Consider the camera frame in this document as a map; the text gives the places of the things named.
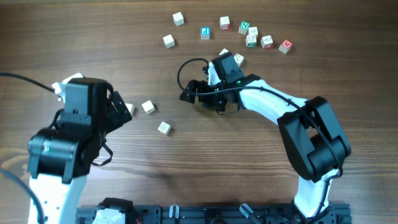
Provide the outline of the wooden block blue side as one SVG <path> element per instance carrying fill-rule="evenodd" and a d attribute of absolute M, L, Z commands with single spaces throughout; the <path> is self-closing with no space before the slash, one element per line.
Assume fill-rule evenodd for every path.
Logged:
<path fill-rule="evenodd" d="M 166 136 L 169 134 L 169 132 L 170 132 L 171 129 L 172 129 L 171 125 L 169 125 L 168 123 L 166 123 L 166 122 L 164 122 L 164 121 L 161 122 L 161 124 L 160 124 L 159 127 L 158 127 L 158 131 L 159 131 L 160 133 L 166 135 Z"/>

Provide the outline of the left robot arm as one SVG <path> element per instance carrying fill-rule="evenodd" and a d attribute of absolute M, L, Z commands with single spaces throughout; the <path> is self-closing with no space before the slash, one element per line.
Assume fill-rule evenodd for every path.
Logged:
<path fill-rule="evenodd" d="M 106 135 L 134 112 L 106 80 L 76 73 L 52 87 L 65 106 L 28 143 L 29 185 L 36 196 L 29 223 L 74 223 L 90 167 L 107 148 Z"/>

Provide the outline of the red M block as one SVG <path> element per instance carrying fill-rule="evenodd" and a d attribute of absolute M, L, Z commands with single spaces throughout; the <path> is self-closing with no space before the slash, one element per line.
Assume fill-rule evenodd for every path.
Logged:
<path fill-rule="evenodd" d="M 289 40 L 284 40 L 280 46 L 279 46 L 279 51 L 281 51 L 283 54 L 286 54 L 293 46 L 293 43 Z"/>

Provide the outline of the wooden block green side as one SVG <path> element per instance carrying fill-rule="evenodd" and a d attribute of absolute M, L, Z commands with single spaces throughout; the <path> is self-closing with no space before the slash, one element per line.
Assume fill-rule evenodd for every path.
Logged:
<path fill-rule="evenodd" d="M 151 114 L 152 112 L 155 111 L 155 106 L 151 102 L 151 100 L 148 100 L 148 101 L 144 102 L 142 104 L 142 107 L 143 107 L 144 111 L 146 112 L 146 114 Z"/>

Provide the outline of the wooden block red side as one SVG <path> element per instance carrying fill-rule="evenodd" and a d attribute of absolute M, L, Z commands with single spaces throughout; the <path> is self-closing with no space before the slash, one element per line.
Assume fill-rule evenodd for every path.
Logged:
<path fill-rule="evenodd" d="M 220 17 L 220 29 L 221 30 L 228 30 L 231 26 L 228 16 Z"/>

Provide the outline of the wooden block teal side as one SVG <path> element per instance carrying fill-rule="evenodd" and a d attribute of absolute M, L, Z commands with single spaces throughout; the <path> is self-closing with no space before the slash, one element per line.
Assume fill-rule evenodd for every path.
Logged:
<path fill-rule="evenodd" d="M 223 54 L 227 54 L 227 53 L 229 53 L 229 50 L 223 49 L 223 50 L 219 53 L 219 55 L 223 55 Z"/>

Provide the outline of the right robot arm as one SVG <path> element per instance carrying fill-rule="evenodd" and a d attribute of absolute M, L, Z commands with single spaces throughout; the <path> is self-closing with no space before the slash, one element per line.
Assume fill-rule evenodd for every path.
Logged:
<path fill-rule="evenodd" d="M 232 103 L 275 123 L 289 162 L 299 175 L 293 214 L 302 223 L 323 218 L 331 208 L 331 183 L 343 175 L 343 163 L 351 154 L 351 144 L 329 102 L 320 96 L 296 98 L 255 74 L 245 76 L 230 52 L 206 62 L 203 73 L 205 80 L 190 80 L 181 86 L 180 100 L 199 101 L 218 114 Z"/>

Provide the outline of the wooden block yellow side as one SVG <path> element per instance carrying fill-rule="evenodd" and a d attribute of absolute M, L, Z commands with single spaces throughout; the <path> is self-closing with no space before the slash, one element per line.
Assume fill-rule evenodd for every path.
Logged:
<path fill-rule="evenodd" d="M 134 105 L 129 104 L 129 103 L 126 103 L 125 105 L 126 105 L 127 110 L 129 111 L 129 113 L 131 115 L 133 115 L 134 114 L 134 109 L 135 109 Z"/>

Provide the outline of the plain wooden block top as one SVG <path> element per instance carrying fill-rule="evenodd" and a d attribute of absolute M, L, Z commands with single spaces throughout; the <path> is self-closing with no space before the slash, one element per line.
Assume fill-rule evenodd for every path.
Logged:
<path fill-rule="evenodd" d="M 177 13 L 173 14 L 172 18 L 173 18 L 174 24 L 176 26 L 180 26 L 180 25 L 184 24 L 184 17 L 181 12 L 177 12 Z"/>

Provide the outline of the green N block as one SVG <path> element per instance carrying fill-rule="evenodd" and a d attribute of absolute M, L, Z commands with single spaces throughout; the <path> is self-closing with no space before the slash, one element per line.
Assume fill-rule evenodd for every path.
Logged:
<path fill-rule="evenodd" d="M 249 27 L 250 27 L 250 23 L 249 23 L 249 22 L 242 21 L 242 22 L 240 23 L 240 25 L 239 25 L 238 32 L 239 32 L 240 34 L 247 35 L 247 34 L 248 34 L 248 29 L 249 29 Z"/>

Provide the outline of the wooden block yellow picture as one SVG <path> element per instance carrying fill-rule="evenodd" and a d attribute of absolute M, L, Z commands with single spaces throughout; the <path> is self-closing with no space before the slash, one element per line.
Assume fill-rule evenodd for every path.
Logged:
<path fill-rule="evenodd" d="M 238 67 L 240 67 L 243 64 L 244 57 L 240 54 L 235 54 L 234 55 L 234 60 L 237 63 Z"/>

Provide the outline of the wooden block red picture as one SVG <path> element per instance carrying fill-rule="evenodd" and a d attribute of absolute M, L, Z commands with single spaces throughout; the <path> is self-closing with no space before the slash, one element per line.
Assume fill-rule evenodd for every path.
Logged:
<path fill-rule="evenodd" d="M 274 47 L 274 41 L 271 35 L 267 35 L 261 38 L 261 46 L 263 49 L 271 49 Z"/>

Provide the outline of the blue P block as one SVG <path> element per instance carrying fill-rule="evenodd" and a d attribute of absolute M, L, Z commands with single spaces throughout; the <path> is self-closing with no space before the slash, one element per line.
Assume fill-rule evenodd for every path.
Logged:
<path fill-rule="evenodd" d="M 210 39 L 210 28 L 202 27 L 200 29 L 201 40 L 209 40 Z"/>

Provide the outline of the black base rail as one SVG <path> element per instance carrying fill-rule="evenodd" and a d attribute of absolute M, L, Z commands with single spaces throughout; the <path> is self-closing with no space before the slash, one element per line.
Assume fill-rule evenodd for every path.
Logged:
<path fill-rule="evenodd" d="M 238 206 L 180 207 L 177 218 L 170 217 L 169 207 L 160 205 L 136 205 L 133 223 L 252 223 L 245 217 Z M 287 203 L 252 206 L 254 217 L 260 223 L 300 223 L 294 215 L 292 206 Z M 330 204 L 327 215 L 317 223 L 352 224 L 353 219 L 348 204 Z"/>

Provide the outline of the wooden block green picture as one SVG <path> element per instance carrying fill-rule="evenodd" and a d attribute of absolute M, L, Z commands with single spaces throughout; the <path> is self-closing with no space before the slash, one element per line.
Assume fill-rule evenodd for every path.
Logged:
<path fill-rule="evenodd" d="M 256 35 L 247 35 L 246 36 L 246 47 L 247 48 L 253 48 L 257 45 L 257 37 Z"/>

